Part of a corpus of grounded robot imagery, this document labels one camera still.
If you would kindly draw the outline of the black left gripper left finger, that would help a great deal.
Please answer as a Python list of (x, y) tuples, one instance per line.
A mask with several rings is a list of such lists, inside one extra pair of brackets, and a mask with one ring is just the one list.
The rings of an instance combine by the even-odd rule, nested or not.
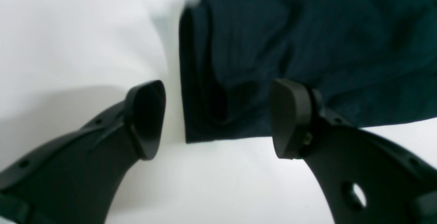
[(15, 224), (103, 224), (127, 171), (154, 159), (166, 108), (162, 81), (129, 90), (124, 101), (1, 172), (1, 219)]

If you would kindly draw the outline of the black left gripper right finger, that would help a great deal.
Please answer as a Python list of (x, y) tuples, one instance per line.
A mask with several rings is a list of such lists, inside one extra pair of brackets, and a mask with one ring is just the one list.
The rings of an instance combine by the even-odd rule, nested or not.
[(272, 140), (281, 159), (303, 159), (336, 224), (435, 224), (436, 169), (325, 106), (320, 92), (276, 79)]

